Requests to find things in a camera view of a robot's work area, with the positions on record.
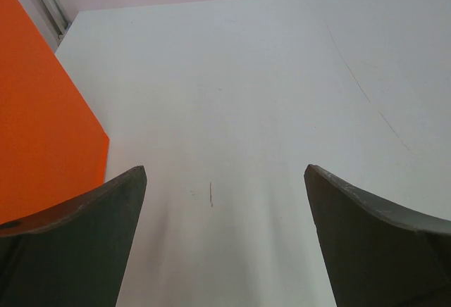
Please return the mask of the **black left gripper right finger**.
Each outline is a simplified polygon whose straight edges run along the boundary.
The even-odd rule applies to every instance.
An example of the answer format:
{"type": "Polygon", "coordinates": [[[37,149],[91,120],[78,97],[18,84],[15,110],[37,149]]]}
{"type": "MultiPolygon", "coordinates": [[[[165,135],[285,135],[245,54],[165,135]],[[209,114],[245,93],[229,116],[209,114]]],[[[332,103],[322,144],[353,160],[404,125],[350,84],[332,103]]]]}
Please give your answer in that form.
{"type": "Polygon", "coordinates": [[[317,165],[304,181],[337,306],[450,305],[450,221],[317,165]]]}

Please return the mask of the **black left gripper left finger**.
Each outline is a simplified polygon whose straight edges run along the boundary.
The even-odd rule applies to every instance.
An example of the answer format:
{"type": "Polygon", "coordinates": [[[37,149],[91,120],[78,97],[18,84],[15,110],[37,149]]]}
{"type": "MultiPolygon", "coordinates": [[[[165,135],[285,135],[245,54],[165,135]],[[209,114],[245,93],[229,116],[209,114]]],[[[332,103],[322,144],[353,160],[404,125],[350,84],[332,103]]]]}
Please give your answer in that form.
{"type": "Polygon", "coordinates": [[[115,306],[147,186],[144,166],[1,224],[2,306],[115,306]]]}

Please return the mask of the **orange paper takeout bag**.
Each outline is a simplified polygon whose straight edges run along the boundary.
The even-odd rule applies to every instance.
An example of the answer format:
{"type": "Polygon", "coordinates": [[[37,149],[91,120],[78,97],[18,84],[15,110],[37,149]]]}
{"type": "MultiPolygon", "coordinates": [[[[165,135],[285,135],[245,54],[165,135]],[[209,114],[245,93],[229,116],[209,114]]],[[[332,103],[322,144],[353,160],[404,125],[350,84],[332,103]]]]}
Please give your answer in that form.
{"type": "Polygon", "coordinates": [[[1,0],[1,221],[104,182],[109,138],[19,0],[1,0]]]}

